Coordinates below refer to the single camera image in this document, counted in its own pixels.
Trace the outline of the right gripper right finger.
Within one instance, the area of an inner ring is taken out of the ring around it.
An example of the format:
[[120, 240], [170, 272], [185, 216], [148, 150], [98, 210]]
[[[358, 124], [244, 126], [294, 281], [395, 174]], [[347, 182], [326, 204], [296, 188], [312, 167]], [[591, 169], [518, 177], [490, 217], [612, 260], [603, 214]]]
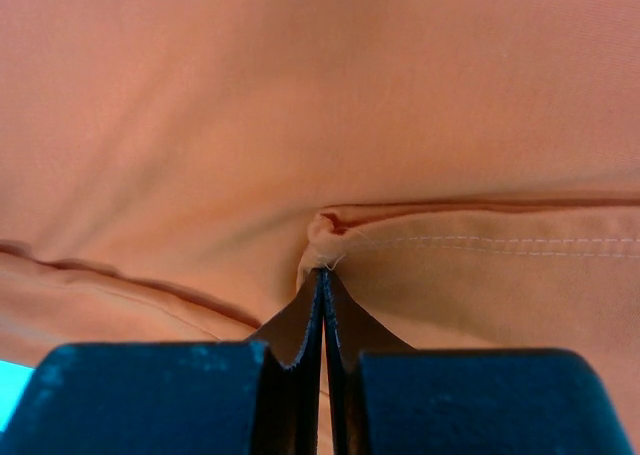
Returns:
[[322, 275], [338, 454], [629, 454], [596, 372], [555, 348], [418, 350]]

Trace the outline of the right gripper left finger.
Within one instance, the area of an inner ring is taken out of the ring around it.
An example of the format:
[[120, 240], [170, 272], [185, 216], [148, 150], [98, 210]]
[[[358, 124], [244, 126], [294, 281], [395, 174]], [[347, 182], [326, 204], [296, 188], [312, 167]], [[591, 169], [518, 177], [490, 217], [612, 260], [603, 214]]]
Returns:
[[241, 342], [83, 343], [38, 365], [5, 454], [313, 454], [323, 279]]

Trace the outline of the orange t shirt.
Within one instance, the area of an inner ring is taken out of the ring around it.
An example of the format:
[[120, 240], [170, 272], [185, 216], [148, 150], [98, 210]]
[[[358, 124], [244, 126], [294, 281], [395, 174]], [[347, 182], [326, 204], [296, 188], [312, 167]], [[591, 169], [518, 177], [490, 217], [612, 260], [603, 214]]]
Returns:
[[1, 356], [242, 339], [313, 268], [553, 346], [639, 441], [639, 0], [1, 0]]

